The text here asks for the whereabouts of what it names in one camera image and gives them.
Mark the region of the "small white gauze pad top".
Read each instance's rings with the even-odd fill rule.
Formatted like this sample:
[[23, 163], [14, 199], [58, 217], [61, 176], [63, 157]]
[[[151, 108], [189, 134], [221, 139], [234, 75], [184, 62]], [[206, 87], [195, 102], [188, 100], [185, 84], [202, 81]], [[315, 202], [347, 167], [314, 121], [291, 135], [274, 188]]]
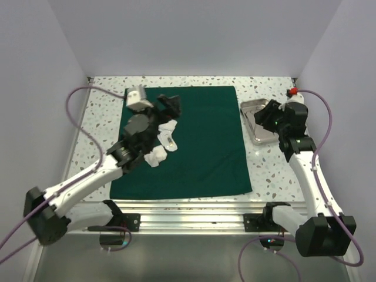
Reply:
[[177, 121], [172, 119], [172, 120], [168, 121], [167, 123], [163, 123], [163, 124], [159, 125], [158, 130], [160, 132], [163, 132], [163, 131], [173, 132], [176, 128], [176, 125], [177, 125]]

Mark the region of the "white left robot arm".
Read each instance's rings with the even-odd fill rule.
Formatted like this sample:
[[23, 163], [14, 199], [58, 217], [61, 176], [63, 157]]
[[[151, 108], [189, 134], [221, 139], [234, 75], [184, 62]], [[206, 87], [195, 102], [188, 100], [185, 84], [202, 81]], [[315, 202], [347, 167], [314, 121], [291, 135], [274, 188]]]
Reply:
[[118, 230], [122, 226], [122, 212], [112, 200], [104, 200], [89, 207], [80, 207], [79, 202], [92, 192], [130, 173], [146, 157], [157, 162], [167, 153], [165, 146], [155, 143], [164, 125], [174, 125], [182, 114], [179, 96], [159, 95], [157, 103], [150, 102], [146, 95], [135, 90], [127, 94], [126, 108], [131, 117], [124, 127], [120, 140], [99, 159], [71, 178], [41, 191], [38, 187], [26, 193], [24, 219], [43, 246], [56, 243], [66, 233], [84, 227], [103, 226]]

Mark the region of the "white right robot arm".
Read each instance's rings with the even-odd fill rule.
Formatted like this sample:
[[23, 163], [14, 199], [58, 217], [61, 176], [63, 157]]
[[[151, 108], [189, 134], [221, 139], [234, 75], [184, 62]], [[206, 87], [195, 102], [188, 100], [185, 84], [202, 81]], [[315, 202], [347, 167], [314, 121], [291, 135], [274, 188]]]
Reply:
[[333, 199], [321, 171], [316, 145], [306, 133], [308, 108], [299, 102], [285, 105], [271, 100], [254, 115], [256, 124], [278, 134], [279, 148], [292, 168], [307, 206], [307, 216], [285, 202], [268, 202], [259, 220], [267, 230], [282, 227], [295, 238], [303, 257], [343, 256], [356, 222]]

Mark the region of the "clear pouch with dark item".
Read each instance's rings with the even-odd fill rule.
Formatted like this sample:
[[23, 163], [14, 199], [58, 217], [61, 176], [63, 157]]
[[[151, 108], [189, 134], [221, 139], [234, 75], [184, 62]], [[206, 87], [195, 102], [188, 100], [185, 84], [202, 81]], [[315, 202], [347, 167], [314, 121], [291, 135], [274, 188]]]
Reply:
[[177, 147], [177, 144], [176, 142], [173, 140], [173, 132], [169, 132], [169, 131], [164, 131], [164, 132], [167, 132], [167, 134], [169, 135], [169, 138], [168, 138], [168, 141], [170, 143], [169, 147], [164, 147], [167, 151], [169, 152], [175, 152], [178, 147]]

